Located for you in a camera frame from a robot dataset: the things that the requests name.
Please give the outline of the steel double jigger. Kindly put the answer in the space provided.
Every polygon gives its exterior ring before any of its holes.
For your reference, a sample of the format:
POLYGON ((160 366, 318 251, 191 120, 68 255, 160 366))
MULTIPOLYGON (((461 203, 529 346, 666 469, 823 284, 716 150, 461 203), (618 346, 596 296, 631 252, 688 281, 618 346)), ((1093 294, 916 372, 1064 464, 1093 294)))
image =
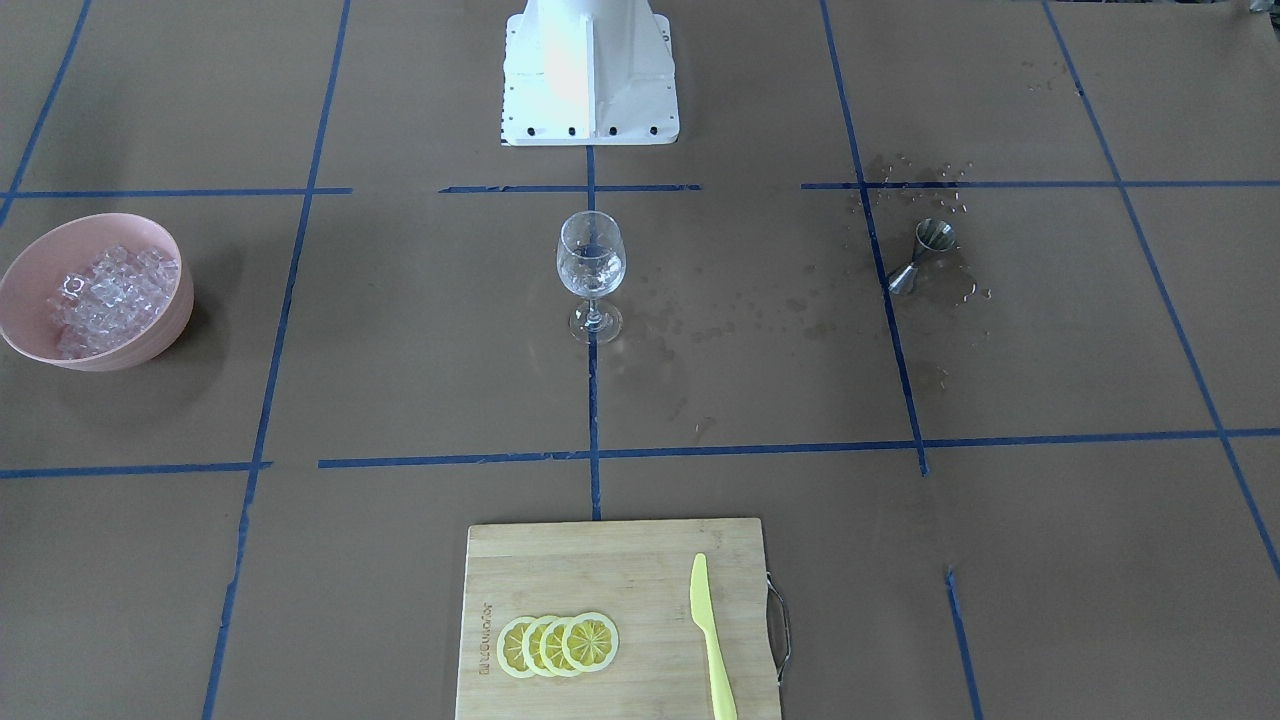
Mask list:
POLYGON ((913 247, 910 258, 890 273, 886 281, 887 291, 893 295, 911 293, 916 286, 916 277, 925 261, 933 256, 952 251, 957 246, 957 236, 954 227, 936 218, 919 220, 913 231, 913 247))

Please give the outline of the clear wine glass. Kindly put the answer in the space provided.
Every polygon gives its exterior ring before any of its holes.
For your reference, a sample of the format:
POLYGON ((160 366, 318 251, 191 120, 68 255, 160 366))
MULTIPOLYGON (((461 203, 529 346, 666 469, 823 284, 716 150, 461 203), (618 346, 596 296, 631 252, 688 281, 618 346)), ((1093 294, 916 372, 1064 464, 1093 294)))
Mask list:
POLYGON ((625 279, 627 256, 617 220, 598 210, 577 211, 559 229, 556 269, 563 287, 579 304, 568 319, 580 342, 605 345, 622 329, 622 316, 608 296, 625 279))

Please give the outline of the pile of clear ice cubes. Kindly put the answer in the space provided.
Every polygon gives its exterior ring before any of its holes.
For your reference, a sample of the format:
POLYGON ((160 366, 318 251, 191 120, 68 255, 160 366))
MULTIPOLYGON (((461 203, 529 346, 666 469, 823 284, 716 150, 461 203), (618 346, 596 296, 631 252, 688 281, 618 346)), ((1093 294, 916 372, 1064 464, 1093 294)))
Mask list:
POLYGON ((115 245, 67 273, 47 300, 64 360, 93 357, 148 328, 177 296, 180 264, 157 246, 115 245))

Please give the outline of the bamboo cutting board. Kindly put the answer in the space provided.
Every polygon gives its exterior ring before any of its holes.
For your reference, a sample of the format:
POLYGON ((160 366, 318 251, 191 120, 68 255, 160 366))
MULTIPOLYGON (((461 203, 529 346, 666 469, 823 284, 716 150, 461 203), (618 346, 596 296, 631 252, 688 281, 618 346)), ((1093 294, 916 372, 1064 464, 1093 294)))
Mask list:
POLYGON ((710 719, 704 638, 690 618, 704 553, 740 719, 780 719, 765 542, 755 518, 486 524, 468 529, 458 719, 710 719), (502 628, 517 616, 603 612, 613 662, 577 676, 507 675, 502 628))

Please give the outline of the yellow plastic knife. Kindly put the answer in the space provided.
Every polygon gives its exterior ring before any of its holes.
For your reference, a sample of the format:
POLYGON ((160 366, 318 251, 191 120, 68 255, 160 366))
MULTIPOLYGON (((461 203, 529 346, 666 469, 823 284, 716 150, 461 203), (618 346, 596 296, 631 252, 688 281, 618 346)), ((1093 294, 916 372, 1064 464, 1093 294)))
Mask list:
POLYGON ((713 719, 739 719, 737 705, 716 625, 707 556, 692 556, 687 585, 690 618, 704 638, 713 719))

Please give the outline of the pink bowl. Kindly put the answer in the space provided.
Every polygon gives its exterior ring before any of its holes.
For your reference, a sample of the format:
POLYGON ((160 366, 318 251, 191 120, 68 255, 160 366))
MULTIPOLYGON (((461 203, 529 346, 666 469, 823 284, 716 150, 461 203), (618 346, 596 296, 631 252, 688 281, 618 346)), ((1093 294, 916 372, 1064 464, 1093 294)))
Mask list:
POLYGON ((41 363, 111 372, 156 357, 186 329, 195 283, 173 234, 147 218, 68 222, 3 277, 3 338, 41 363))

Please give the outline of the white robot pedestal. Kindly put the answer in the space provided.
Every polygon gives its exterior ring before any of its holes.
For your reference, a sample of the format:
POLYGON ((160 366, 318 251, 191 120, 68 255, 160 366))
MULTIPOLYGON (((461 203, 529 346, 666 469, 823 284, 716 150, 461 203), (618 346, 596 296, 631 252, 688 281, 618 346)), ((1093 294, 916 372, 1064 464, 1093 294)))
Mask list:
POLYGON ((650 3, 529 1, 504 41, 503 145, 678 141, 671 24, 650 3))

